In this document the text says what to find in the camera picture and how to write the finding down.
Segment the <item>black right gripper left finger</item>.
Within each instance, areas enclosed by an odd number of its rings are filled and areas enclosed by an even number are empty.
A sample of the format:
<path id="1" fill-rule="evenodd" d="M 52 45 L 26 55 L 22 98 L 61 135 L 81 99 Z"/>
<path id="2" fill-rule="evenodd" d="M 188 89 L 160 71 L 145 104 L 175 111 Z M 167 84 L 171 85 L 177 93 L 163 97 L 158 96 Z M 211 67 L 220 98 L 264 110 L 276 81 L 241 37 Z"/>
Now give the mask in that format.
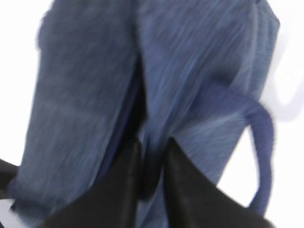
<path id="1" fill-rule="evenodd" d="M 89 191 L 44 222 L 46 228 L 133 228 L 136 221 L 141 143 L 132 140 L 110 171 Z"/>

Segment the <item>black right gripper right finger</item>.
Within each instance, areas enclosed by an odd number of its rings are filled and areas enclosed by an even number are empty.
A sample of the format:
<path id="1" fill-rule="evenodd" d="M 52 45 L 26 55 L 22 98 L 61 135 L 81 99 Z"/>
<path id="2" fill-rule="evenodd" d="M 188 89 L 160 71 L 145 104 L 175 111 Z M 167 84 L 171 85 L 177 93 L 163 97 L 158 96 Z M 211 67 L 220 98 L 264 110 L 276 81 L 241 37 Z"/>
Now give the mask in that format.
<path id="1" fill-rule="evenodd" d="M 272 228 L 273 224 L 220 191 L 171 138 L 164 163 L 164 195 L 171 228 Z"/>

